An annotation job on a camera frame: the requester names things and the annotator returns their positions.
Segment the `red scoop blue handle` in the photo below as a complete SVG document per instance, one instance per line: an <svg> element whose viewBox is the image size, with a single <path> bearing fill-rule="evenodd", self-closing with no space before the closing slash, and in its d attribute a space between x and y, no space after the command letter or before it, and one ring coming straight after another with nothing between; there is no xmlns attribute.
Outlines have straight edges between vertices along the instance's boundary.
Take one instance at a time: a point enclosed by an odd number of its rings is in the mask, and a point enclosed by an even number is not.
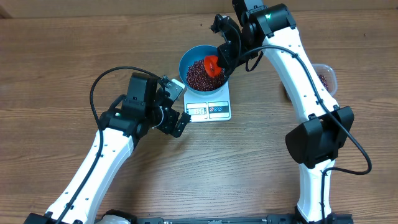
<svg viewBox="0 0 398 224"><path fill-rule="evenodd" d="M204 68L209 77L215 78L222 72L222 68L218 66L218 57L216 55L207 55L203 61Z"/></svg>

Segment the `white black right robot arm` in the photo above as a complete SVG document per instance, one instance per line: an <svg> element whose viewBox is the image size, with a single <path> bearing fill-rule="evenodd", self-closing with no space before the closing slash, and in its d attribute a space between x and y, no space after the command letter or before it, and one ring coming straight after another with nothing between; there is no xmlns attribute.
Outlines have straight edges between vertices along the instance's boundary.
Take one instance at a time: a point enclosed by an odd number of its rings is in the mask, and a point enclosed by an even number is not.
<svg viewBox="0 0 398 224"><path fill-rule="evenodd" d="M299 124L285 137L298 164L300 196L292 223L352 223L329 203L331 172L354 121L349 106L340 108L309 61L297 24L285 4L267 7L262 1L233 1L238 22L216 15L211 29L225 43L218 47L219 67L227 76L261 55L274 66L292 102Z"/></svg>

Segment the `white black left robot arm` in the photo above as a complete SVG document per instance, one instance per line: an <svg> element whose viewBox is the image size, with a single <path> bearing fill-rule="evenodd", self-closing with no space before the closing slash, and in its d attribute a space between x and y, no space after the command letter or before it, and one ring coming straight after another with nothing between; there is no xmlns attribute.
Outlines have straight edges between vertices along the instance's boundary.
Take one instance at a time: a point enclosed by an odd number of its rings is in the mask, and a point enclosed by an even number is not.
<svg viewBox="0 0 398 224"><path fill-rule="evenodd" d="M127 93L95 115L98 125L88 155L63 194L43 215L30 213L26 223L96 223L96 215L116 173L151 128L175 138L190 120L172 105L186 86L147 72L131 75Z"/></svg>

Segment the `white kitchen scale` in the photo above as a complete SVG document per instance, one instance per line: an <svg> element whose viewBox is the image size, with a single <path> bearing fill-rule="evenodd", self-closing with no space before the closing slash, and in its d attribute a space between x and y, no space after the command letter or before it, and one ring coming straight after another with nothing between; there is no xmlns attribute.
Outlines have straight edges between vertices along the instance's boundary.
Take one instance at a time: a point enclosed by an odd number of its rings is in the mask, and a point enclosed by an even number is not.
<svg viewBox="0 0 398 224"><path fill-rule="evenodd" d="M184 94L184 109L191 123L229 121L232 112L228 82L215 91L188 90Z"/></svg>

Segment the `blue bowl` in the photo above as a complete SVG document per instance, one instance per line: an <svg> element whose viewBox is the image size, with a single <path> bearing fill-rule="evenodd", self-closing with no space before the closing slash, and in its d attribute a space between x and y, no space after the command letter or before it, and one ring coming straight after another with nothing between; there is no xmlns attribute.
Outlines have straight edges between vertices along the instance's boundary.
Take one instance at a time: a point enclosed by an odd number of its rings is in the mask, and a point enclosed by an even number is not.
<svg viewBox="0 0 398 224"><path fill-rule="evenodd" d="M198 90L194 90L187 84L186 76L188 67L191 66L195 61L204 59L207 55L216 55L218 57L217 48L212 45L197 45L185 52L180 60L178 68L180 78L191 91L198 92ZM228 82L228 79L224 76L224 84L226 82Z"/></svg>

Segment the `red beans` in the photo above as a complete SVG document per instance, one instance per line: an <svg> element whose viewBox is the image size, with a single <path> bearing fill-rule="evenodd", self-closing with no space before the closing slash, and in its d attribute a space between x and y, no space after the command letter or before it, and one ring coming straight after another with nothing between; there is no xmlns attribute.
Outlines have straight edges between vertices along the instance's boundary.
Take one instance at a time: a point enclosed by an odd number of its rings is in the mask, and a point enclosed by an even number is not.
<svg viewBox="0 0 398 224"><path fill-rule="evenodd" d="M204 60L197 60L188 67L186 81L189 87L198 91L213 91L224 84L221 72L217 77L210 77L205 71Z"/></svg>

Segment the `clear plastic container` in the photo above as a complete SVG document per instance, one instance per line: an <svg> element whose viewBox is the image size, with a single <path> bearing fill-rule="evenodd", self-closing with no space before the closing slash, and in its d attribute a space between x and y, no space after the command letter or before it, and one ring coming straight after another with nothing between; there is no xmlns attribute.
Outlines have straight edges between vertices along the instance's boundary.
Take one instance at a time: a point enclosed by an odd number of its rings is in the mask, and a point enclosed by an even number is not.
<svg viewBox="0 0 398 224"><path fill-rule="evenodd" d="M338 82L335 71L326 64L315 63L312 66L324 87L328 90L329 94L334 96L338 90Z"/></svg>

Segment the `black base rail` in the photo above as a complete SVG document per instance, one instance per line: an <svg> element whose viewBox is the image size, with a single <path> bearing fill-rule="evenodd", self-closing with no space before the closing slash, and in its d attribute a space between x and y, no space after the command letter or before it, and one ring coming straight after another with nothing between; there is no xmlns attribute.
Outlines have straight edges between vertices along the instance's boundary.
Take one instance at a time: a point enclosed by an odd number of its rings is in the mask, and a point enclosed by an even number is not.
<svg viewBox="0 0 398 224"><path fill-rule="evenodd" d="M95 224L106 223L132 223L132 224L296 224L306 223L295 214L270 214L266 217L233 217L233 218L183 218L164 219L137 218L130 213L119 210L108 210L101 219L95 220Z"/></svg>

